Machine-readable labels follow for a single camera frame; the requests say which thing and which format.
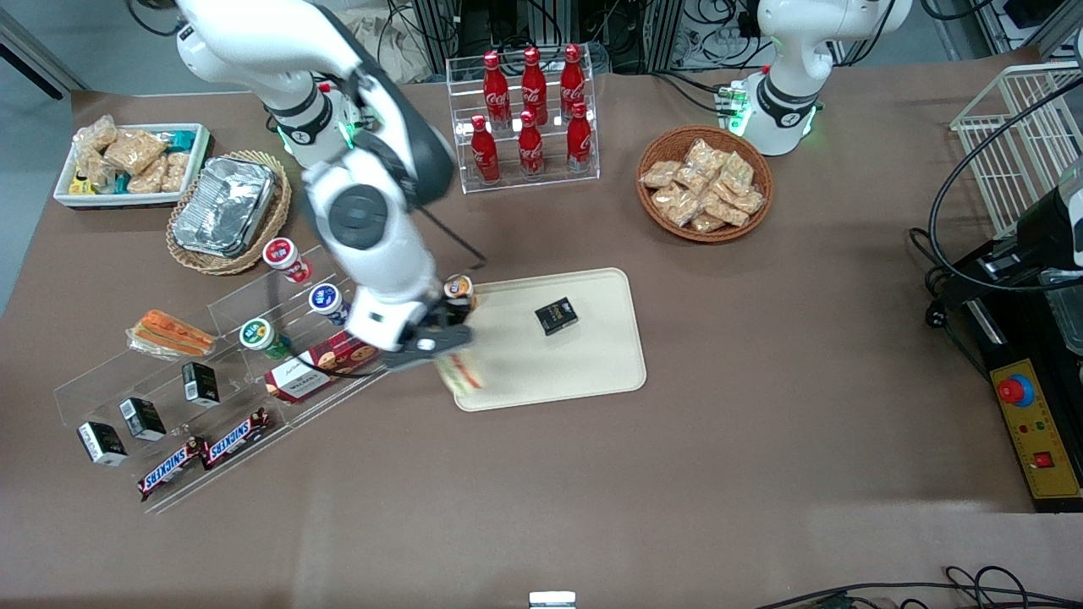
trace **yellow control panel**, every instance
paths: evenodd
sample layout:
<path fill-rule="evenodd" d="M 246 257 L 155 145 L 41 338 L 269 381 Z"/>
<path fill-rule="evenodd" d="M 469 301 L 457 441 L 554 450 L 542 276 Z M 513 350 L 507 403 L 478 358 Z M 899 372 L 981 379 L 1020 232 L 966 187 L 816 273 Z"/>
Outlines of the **yellow control panel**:
<path fill-rule="evenodd" d="M 1083 496 L 1030 360 L 989 373 L 1034 498 Z"/>

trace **white tray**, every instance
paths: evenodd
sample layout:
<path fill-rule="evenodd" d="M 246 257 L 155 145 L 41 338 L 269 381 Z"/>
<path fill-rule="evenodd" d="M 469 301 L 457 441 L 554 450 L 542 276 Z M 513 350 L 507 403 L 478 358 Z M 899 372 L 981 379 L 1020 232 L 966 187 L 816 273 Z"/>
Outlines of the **white tray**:
<path fill-rule="evenodd" d="M 192 181 L 199 173 L 203 167 L 204 155 L 207 154 L 207 144 L 210 142 L 210 131 L 198 122 L 162 122 L 158 125 L 118 125 L 118 129 L 143 129 L 146 131 L 195 131 L 196 139 L 192 144 L 192 155 L 188 158 L 188 166 L 184 169 L 184 179 L 181 181 L 181 190 L 175 193 L 153 193 L 153 194 L 123 194 L 123 195 L 71 195 L 68 194 L 68 186 L 75 178 L 75 145 L 68 148 L 67 160 L 64 161 L 64 169 L 53 189 L 53 198 L 73 208 L 109 208 L 109 207 L 141 207 L 144 205 L 161 205 L 164 203 L 175 203 L 181 199 L 184 191 L 188 190 Z"/>
<path fill-rule="evenodd" d="M 628 277 L 598 269 L 478 286 L 467 322 L 484 387 L 467 412 L 635 391 L 647 383 Z M 567 298 L 579 321 L 546 336 L 534 311 Z"/>

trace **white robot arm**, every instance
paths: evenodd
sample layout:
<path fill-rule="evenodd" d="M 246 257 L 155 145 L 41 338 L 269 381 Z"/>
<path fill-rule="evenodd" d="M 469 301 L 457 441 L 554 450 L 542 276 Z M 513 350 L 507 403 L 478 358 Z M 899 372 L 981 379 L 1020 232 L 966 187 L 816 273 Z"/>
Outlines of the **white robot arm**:
<path fill-rule="evenodd" d="M 794 150 L 834 66 L 827 41 L 895 31 L 911 5 L 912 0 L 760 0 L 757 22 L 774 42 L 774 62 L 766 75 L 744 82 L 751 104 L 745 139 L 769 156 Z"/>
<path fill-rule="evenodd" d="M 408 367 L 469 344 L 466 326 L 432 323 L 439 283 L 408 213 L 442 197 L 451 147 L 329 11 L 303 0 L 177 0 L 188 24 L 177 35 L 200 77 L 251 88 L 308 169 L 314 228 L 357 283 L 345 329 Z M 341 99 L 312 73 L 335 79 Z M 341 135 L 336 104 L 370 106 L 375 132 Z"/>

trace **black box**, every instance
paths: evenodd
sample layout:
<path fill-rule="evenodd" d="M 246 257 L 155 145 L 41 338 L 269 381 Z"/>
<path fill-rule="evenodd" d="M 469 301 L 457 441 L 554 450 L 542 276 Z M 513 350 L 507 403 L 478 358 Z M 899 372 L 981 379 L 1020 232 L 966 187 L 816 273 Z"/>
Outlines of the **black box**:
<path fill-rule="evenodd" d="M 572 309 L 572 303 L 567 301 L 567 298 L 561 298 L 552 304 L 543 307 L 534 311 L 534 314 L 542 322 L 542 327 L 545 329 L 546 336 L 562 331 L 579 321 L 578 315 L 575 314 L 575 309 Z"/>
<path fill-rule="evenodd" d="M 117 430 L 104 423 L 87 422 L 79 426 L 79 440 L 90 455 L 90 461 L 116 467 L 128 456 Z"/>
<path fill-rule="evenodd" d="M 184 375 L 184 399 L 205 409 L 217 406 L 221 402 L 218 396 L 218 383 L 214 380 L 214 368 L 197 362 L 188 362 L 181 368 Z"/>
<path fill-rule="evenodd" d="M 125 417 L 132 438 L 160 440 L 166 437 L 166 425 L 161 423 L 154 404 L 139 398 L 128 398 L 120 402 L 120 416 Z"/>

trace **emergency stop button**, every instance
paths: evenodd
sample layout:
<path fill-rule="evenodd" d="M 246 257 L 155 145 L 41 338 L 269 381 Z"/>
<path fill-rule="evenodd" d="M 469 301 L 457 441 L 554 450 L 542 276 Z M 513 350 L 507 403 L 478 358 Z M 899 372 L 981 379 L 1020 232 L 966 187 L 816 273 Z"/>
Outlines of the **emergency stop button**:
<path fill-rule="evenodd" d="M 1034 402 L 1034 386 L 1021 374 L 1013 374 L 996 385 L 996 394 L 1009 404 L 1020 409 Z"/>

